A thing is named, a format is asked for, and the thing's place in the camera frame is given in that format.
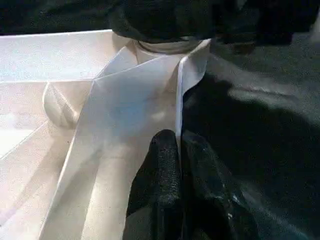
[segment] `white surface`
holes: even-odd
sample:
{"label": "white surface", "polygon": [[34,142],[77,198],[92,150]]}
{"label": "white surface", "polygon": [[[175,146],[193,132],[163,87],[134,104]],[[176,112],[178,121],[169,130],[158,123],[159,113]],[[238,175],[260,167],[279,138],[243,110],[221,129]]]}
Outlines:
{"label": "white surface", "polygon": [[[126,47],[105,73],[123,54]],[[176,94],[167,86],[179,60],[128,61],[123,71],[95,80],[40,239],[121,238],[131,182],[150,140],[175,129]]]}
{"label": "white surface", "polygon": [[[110,31],[0,37],[0,133],[16,136],[0,160],[1,240],[121,239],[131,182],[152,137],[177,131],[181,100],[182,55],[136,46]],[[188,86],[200,62],[181,67]]]}
{"label": "white surface", "polygon": [[183,95],[205,75],[211,40],[202,41],[179,64],[176,90],[175,135],[179,142],[182,129]]}
{"label": "white surface", "polygon": [[[0,83],[1,240],[38,239],[74,134],[48,121],[46,84]],[[50,84],[79,112],[92,82]]]}
{"label": "white surface", "polygon": [[0,37],[0,82],[94,78],[129,40],[111,30]]}

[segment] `black object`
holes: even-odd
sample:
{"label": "black object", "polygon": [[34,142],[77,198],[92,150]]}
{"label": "black object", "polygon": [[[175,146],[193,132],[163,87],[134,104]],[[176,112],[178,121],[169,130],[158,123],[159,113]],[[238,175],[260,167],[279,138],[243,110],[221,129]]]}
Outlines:
{"label": "black object", "polygon": [[178,240],[182,233],[181,171],[175,133],[151,140],[133,180],[123,240]]}
{"label": "black object", "polygon": [[308,32],[319,0],[0,0],[0,34],[113,29],[149,43],[208,39],[289,44]]}
{"label": "black object", "polygon": [[[195,194],[219,209],[232,239],[318,238],[319,127],[288,110],[293,96],[255,91],[248,100],[242,88],[241,100],[235,89],[207,74],[184,95],[181,158]],[[282,107],[262,104],[266,94]]]}

